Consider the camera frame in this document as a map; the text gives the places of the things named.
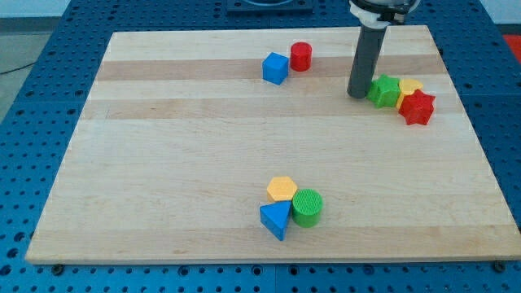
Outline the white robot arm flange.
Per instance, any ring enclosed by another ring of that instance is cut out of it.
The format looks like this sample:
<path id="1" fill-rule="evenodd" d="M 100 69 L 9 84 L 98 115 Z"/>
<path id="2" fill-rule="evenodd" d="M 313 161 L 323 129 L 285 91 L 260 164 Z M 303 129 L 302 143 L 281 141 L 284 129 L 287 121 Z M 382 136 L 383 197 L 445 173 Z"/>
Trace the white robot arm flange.
<path id="1" fill-rule="evenodd" d="M 388 25 L 403 25 L 408 14 L 419 6 L 421 0 L 349 0 L 349 11 L 361 24 L 372 29 L 384 29 Z"/>

